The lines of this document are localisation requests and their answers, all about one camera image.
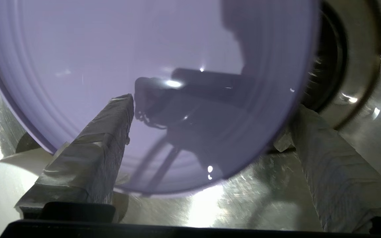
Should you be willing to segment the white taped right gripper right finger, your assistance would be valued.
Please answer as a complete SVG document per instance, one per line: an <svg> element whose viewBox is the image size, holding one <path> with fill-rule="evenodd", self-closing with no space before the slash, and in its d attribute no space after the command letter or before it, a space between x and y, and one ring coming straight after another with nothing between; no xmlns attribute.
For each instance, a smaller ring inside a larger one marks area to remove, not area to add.
<svg viewBox="0 0 381 238"><path fill-rule="evenodd" d="M274 142L290 145L325 232L381 233L381 175L336 130L301 105Z"/></svg>

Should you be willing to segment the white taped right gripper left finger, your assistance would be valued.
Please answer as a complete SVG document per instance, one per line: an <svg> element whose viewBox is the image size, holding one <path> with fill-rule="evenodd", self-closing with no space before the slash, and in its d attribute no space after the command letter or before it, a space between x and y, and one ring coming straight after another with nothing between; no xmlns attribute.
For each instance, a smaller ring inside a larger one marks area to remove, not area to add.
<svg viewBox="0 0 381 238"><path fill-rule="evenodd" d="M43 169L15 208L26 218L49 202L111 205L133 118L131 94L112 98Z"/></svg>

